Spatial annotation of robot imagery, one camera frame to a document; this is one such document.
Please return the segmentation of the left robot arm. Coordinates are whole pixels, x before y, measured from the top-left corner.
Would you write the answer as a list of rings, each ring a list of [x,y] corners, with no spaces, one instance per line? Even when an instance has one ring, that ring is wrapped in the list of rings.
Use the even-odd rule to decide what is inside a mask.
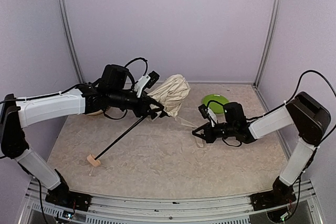
[[[106,65],[101,78],[93,83],[76,84],[65,91],[37,97],[16,98],[8,94],[1,102],[1,152],[47,188],[47,202],[88,211],[91,195],[71,191],[60,172],[49,167],[29,146],[23,129],[50,119],[105,112],[108,108],[133,111],[138,117],[133,129],[148,116],[153,118],[163,111],[163,105],[144,92],[159,77],[152,71],[135,81],[127,67]]]

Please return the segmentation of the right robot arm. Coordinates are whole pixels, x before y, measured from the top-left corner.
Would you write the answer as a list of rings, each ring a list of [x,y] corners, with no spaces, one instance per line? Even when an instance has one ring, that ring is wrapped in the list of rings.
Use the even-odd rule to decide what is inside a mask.
[[[199,106],[202,117],[209,122],[192,131],[192,135],[206,143],[214,143],[218,138],[233,137],[240,144],[250,144],[284,127],[294,125],[298,131],[297,146],[286,167],[276,178],[272,190],[251,195],[255,211],[282,206],[294,202],[297,196],[293,185],[308,168],[318,146],[331,122],[329,111],[305,92],[300,92],[289,102],[253,121],[244,114],[241,104],[226,103],[223,106],[225,121],[219,123],[214,112],[206,105]]]

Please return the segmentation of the beige folding umbrella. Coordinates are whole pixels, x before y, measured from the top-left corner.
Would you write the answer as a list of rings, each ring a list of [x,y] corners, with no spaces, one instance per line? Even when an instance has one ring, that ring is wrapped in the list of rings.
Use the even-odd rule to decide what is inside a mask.
[[[161,85],[151,91],[149,93],[149,97],[164,105],[164,111],[168,114],[168,117],[173,118],[178,124],[187,128],[195,129],[197,126],[194,123],[178,115],[182,107],[182,103],[189,95],[190,90],[191,87],[186,79],[181,74],[175,74],[168,77]],[[110,148],[117,144],[145,119],[146,117],[144,116],[138,119],[97,156],[94,156],[93,154],[89,154],[87,156],[87,161],[91,165],[89,176],[92,176],[94,169],[101,165],[100,157],[103,156]]]

